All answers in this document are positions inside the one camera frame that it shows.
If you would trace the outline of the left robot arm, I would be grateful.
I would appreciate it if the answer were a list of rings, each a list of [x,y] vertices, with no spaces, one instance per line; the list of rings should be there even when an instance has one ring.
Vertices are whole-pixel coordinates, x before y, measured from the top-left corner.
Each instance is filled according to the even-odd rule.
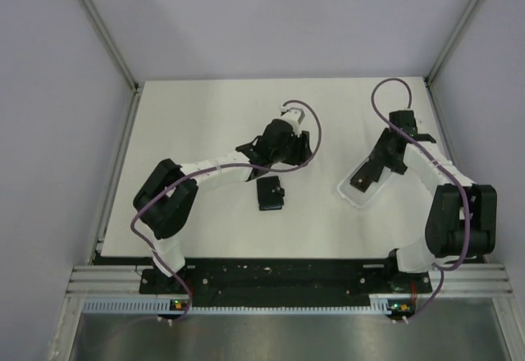
[[[174,293],[185,285],[179,232],[198,194],[254,181],[276,172],[276,164],[293,171],[312,159],[309,133],[301,129],[303,118],[303,111],[293,107],[272,120],[261,135],[226,155],[183,165],[168,158],[154,168],[133,200],[137,213],[130,226],[152,250],[161,287]]]

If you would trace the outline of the black leather card holder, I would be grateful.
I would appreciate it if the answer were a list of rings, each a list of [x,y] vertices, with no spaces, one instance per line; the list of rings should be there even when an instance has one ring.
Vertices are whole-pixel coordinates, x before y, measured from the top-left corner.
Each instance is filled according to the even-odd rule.
[[[257,179],[258,209],[261,212],[282,210],[285,204],[285,190],[278,176]]]

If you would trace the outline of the black credit card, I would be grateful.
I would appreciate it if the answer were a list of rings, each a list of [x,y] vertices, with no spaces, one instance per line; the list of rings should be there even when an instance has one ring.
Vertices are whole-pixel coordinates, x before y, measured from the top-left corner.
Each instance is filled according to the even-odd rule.
[[[366,192],[372,183],[377,183],[383,171],[383,164],[376,159],[367,159],[350,177],[349,184],[360,192]]]

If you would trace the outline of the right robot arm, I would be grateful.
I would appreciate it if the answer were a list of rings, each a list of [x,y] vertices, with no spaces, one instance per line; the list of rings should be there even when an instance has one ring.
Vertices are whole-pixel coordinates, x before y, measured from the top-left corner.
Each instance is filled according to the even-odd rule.
[[[411,171],[432,198],[422,235],[390,252],[395,263],[382,273],[385,286],[400,292],[412,283],[413,273],[424,272],[434,263],[493,252],[497,192],[462,174],[431,135],[419,133],[413,111],[391,112],[388,124],[348,185],[354,202],[362,207],[391,175]]]

